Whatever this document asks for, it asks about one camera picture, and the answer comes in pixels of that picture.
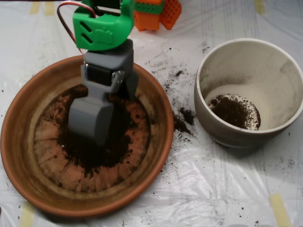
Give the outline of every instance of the table surface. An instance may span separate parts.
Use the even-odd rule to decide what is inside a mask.
[[[194,80],[203,57],[233,38],[270,41],[303,66],[303,0],[181,0],[182,14],[172,30],[133,29],[134,61],[164,87],[173,111],[195,112]],[[264,11],[256,7],[264,4]],[[79,55],[56,13],[42,2],[0,3],[0,126],[17,92],[36,73]],[[72,27],[75,7],[62,7]],[[178,79],[174,75],[182,70]],[[82,221],[50,217],[34,209],[10,183],[0,162],[0,227],[277,226],[268,197],[280,193],[294,227],[303,226],[303,118],[261,149],[236,156],[215,144],[195,117],[193,136],[176,131],[163,171],[151,186],[122,210]]]

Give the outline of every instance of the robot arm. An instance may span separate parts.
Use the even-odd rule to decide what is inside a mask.
[[[134,26],[134,0],[123,0],[120,15],[100,13],[98,1],[83,0],[83,3],[88,9],[77,8],[73,24],[77,47],[88,50],[83,55],[81,78],[89,94],[73,101],[69,130],[102,147],[114,111],[107,96],[117,94],[133,99],[138,85],[138,76],[133,71],[133,42],[127,39]]]

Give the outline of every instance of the pot rim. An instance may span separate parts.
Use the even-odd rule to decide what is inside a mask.
[[[60,65],[64,65],[68,62],[71,61],[79,61],[83,60],[83,55],[78,55],[74,57],[70,57],[61,61],[58,61],[42,71],[38,72],[33,78],[31,78],[17,93],[16,97],[13,99],[12,103],[9,106],[9,109],[7,110],[7,113],[5,115],[2,129],[1,129],[1,138],[0,138],[0,151],[1,151],[1,158],[3,162],[3,166],[5,169],[5,172],[7,176],[9,177],[9,180],[13,184],[13,186],[16,188],[16,190],[30,203],[35,205],[41,210],[44,210],[46,212],[58,215],[58,216],[66,216],[66,217],[72,217],[72,218],[87,218],[87,217],[92,217],[96,215],[103,215],[110,213],[114,210],[117,210],[119,208],[122,208],[126,204],[130,203],[133,201],[135,198],[137,198],[153,181],[154,179],[158,176],[159,172],[164,166],[164,163],[166,162],[166,159],[169,155],[170,147],[172,144],[173,140],[173,134],[174,134],[174,124],[173,124],[173,117],[172,117],[172,109],[170,106],[169,99],[167,95],[165,94],[162,86],[160,83],[144,68],[141,66],[137,65],[134,63],[134,69],[140,71],[141,73],[144,74],[150,74],[151,81],[153,84],[157,87],[159,94],[164,102],[165,109],[166,109],[166,117],[168,119],[167,121],[167,130],[166,130],[166,135],[167,139],[165,140],[164,143],[164,148],[163,152],[161,153],[158,162],[156,163],[155,167],[152,169],[151,173],[130,193],[128,193],[125,197],[120,198],[110,204],[107,204],[105,206],[100,206],[97,208],[92,208],[88,210],[65,210],[61,208],[56,208],[51,205],[48,205],[44,203],[43,201],[38,200],[34,196],[32,196],[25,188],[22,187],[22,185],[17,181],[16,176],[14,175],[11,167],[9,166],[8,160],[7,160],[7,154],[5,151],[6,147],[6,140],[7,140],[7,135],[6,131],[8,130],[8,121],[10,114],[14,111],[15,106],[21,96],[23,96],[23,93],[31,87],[31,85],[36,81],[41,75],[43,75],[46,71],[49,71],[53,68],[56,68]]]
[[[203,96],[202,96],[202,93],[201,93],[201,88],[200,88],[200,75],[201,75],[201,70],[202,70],[202,67],[205,63],[205,61],[217,50],[219,50],[220,48],[226,46],[226,45],[229,45],[229,44],[232,44],[232,43],[239,43],[239,42],[255,42],[255,43],[259,43],[259,44],[265,44],[267,46],[270,46],[274,49],[276,49],[277,51],[280,51],[282,54],[284,54],[294,65],[295,67],[298,69],[299,71],[299,74],[300,74],[300,78],[301,78],[301,83],[302,83],[302,86],[303,86],[303,72],[302,72],[302,69],[301,67],[299,66],[299,64],[297,63],[297,61],[289,54],[287,53],[285,50],[283,50],[282,48],[270,43],[270,42],[267,42],[267,41],[264,41],[264,40],[260,40],[260,39],[254,39],[254,38],[238,38],[238,39],[232,39],[232,40],[229,40],[229,41],[226,41],[218,46],[216,46],[215,48],[213,48],[202,60],[199,68],[198,68],[198,71],[197,71],[197,75],[196,75],[196,84],[195,84],[195,87],[197,88],[197,91],[198,91],[198,94],[199,94],[199,99],[200,101],[202,102],[202,104],[204,105],[204,107],[207,109],[207,111],[212,115],[212,117],[214,117],[217,121],[219,121],[220,123],[224,124],[225,126],[233,129],[233,130],[236,130],[236,131],[239,131],[239,132],[242,132],[242,133],[246,133],[246,134],[271,134],[271,133],[274,133],[276,131],[279,131],[279,130],[282,130],[282,129],[285,129],[287,128],[289,125],[291,125],[297,118],[298,116],[301,114],[302,110],[303,110],[303,98],[301,100],[301,104],[297,110],[297,112],[292,116],[291,119],[289,119],[287,122],[285,122],[284,124],[278,126],[278,127],[275,127],[273,129],[267,129],[267,130],[260,130],[260,131],[253,131],[253,130],[247,130],[247,129],[242,129],[242,128],[239,128],[237,126],[234,126],[232,124],[229,124],[227,123],[226,121],[222,120],[220,117],[218,117],[209,107],[208,105],[206,104]]]

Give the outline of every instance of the terracotta saucer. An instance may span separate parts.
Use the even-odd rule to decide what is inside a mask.
[[[46,212],[77,218],[112,212],[139,196],[162,169],[174,132],[164,90],[134,64],[137,99],[124,104],[136,127],[125,133],[127,152],[89,172],[68,158],[60,136],[72,100],[87,93],[82,63],[82,56],[68,58],[35,75],[11,103],[1,131],[2,162],[17,191]]]

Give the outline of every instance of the green 3d-printed part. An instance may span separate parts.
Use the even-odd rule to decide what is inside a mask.
[[[81,0],[81,2],[91,8],[102,6],[111,9],[120,9],[119,0]]]
[[[134,0],[123,0],[120,10],[120,16],[104,14],[93,18],[86,9],[77,8],[73,15],[77,47],[104,51],[121,45],[134,27]]]

